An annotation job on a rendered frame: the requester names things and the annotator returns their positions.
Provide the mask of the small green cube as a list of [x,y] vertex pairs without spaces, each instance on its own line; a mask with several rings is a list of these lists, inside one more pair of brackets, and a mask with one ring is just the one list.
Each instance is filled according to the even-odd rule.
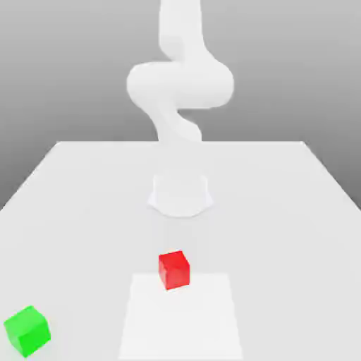
[[23,357],[30,356],[51,340],[47,319],[33,305],[8,318],[4,328],[11,345]]

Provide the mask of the small red cube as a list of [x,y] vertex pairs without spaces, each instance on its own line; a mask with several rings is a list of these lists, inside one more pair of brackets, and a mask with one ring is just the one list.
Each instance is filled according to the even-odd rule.
[[182,250],[159,255],[159,276],[166,290],[190,284],[190,264]]

